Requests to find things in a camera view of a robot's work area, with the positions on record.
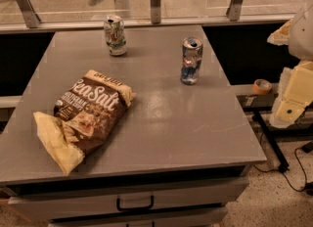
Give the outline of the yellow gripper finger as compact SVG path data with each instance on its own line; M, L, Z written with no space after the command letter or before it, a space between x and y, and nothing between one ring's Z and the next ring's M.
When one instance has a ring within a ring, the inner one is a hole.
M313 63L301 61L294 68L284 68L281 73L278 97L272 107L270 124L287 128L313 103Z
M272 32L267 38L267 42L273 45L282 46L289 44L291 21L287 21L280 28Z

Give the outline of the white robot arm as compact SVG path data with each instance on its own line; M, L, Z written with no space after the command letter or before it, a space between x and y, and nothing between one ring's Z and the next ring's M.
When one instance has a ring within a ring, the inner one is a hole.
M299 59L294 68L284 68L274 101L270 124L287 128L313 102L313 0L307 0L295 16L270 34L267 42L287 45L289 53Z

